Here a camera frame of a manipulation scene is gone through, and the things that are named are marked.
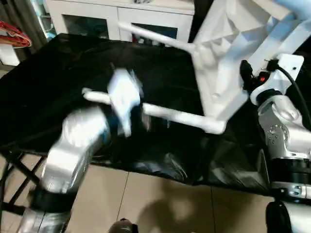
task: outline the connector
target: connector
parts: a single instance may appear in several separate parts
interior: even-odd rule
[[[270,60],[267,65],[267,71],[274,72],[275,70],[278,69],[278,67],[279,67],[278,59]]]

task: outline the black fabric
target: black fabric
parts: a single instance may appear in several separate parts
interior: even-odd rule
[[[186,52],[61,34],[0,79],[0,145],[47,154],[63,119],[92,104],[82,98],[82,88],[106,91],[112,67],[135,71],[145,102],[203,114]],[[310,82],[303,86],[310,90]],[[93,164],[269,195],[265,147],[250,103],[222,135],[152,118],[148,132],[113,138]]]

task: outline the white chair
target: white chair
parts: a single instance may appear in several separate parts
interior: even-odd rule
[[[199,127],[207,133],[223,133],[227,121],[249,97],[242,89],[241,60],[248,60],[254,74],[258,74],[267,59],[294,53],[311,35],[311,0],[276,2],[215,0],[193,43],[119,22],[123,30],[185,50],[192,56],[205,115],[145,104],[146,114]]]

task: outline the curtain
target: curtain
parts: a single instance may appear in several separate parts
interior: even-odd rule
[[[29,0],[0,0],[0,20],[18,27],[32,41],[31,47],[15,49],[20,61],[25,60],[47,43]]]

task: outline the red object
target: red object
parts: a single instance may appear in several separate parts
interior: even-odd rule
[[[31,40],[21,30],[12,25],[0,21],[0,30],[9,35],[0,35],[0,44],[9,44],[14,47],[30,47]]]

